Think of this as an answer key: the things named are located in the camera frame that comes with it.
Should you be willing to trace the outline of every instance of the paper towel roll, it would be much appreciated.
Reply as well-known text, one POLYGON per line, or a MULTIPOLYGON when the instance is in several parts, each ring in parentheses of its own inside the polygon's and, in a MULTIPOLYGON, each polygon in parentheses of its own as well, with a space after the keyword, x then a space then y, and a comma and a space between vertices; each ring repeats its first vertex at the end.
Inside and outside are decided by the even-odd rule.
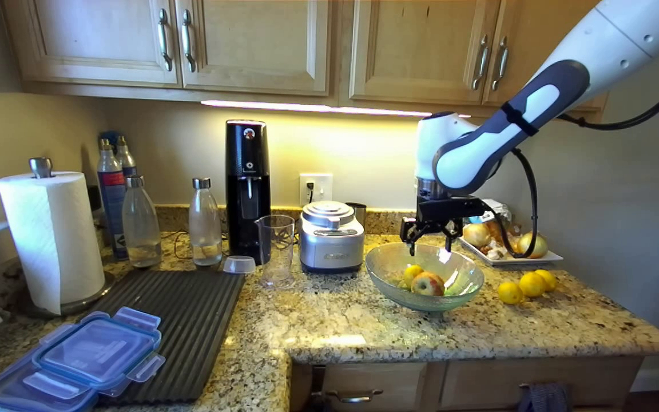
POLYGON ((4 175, 0 196, 38 309, 61 313, 61 305, 91 297, 104 289, 104 262, 83 173, 4 175))

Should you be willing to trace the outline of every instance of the electrical outlet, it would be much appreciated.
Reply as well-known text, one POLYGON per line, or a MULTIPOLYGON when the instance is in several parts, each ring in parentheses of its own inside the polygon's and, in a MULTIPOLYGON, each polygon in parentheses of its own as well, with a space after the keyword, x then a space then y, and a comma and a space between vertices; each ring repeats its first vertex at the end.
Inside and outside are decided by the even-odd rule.
POLYGON ((328 172, 303 172, 300 173, 300 206, 312 202, 331 199, 331 173, 328 172))

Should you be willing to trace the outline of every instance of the lower cabinet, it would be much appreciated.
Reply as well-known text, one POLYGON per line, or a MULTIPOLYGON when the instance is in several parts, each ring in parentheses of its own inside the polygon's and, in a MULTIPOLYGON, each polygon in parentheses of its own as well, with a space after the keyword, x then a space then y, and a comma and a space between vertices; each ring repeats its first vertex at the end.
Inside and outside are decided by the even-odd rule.
POLYGON ((514 409, 524 386, 566 384, 575 409, 620 409, 641 357, 450 361, 439 409, 514 409))
POLYGON ((438 409, 443 363, 295 363, 290 409, 305 409, 312 380, 323 380, 329 409, 438 409))
POLYGON ((331 409, 514 412, 524 389, 564 384, 575 412, 622 409, 641 357, 469 360, 292 366, 290 409, 323 382, 331 409))

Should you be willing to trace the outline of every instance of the cabinet door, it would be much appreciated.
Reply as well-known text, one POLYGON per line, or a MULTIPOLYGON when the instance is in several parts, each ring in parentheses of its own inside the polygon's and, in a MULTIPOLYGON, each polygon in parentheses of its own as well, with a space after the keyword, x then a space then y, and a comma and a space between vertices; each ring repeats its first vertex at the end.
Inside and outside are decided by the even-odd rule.
MULTIPOLYGON (((323 390, 331 409, 438 409, 443 363, 331 363, 324 366, 323 390)), ((312 366, 290 371, 290 409, 300 412, 312 389, 312 366)))
POLYGON ((536 382, 568 384, 575 409, 616 409, 639 366, 641 357, 449 361, 439 409, 514 409, 536 382))
POLYGON ((169 0, 4 0, 26 80, 177 84, 169 0))
POLYGON ((500 0, 357 0, 351 99, 481 102, 500 0))
POLYGON ((597 0, 503 0, 485 83, 488 102, 518 93, 597 0))
POLYGON ((329 0, 179 0, 184 84, 329 93, 329 0))

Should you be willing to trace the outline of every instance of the dish drying mat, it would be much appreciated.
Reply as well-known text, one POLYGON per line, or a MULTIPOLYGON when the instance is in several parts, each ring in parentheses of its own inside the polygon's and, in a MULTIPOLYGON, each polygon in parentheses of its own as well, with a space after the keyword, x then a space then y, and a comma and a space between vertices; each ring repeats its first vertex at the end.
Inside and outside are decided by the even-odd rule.
POLYGON ((100 402, 194 402, 210 377, 240 285, 240 275, 210 270, 140 270, 119 279, 95 310, 116 313, 119 306, 135 306, 161 315, 159 352, 165 363, 147 384, 131 384, 119 397, 100 402))

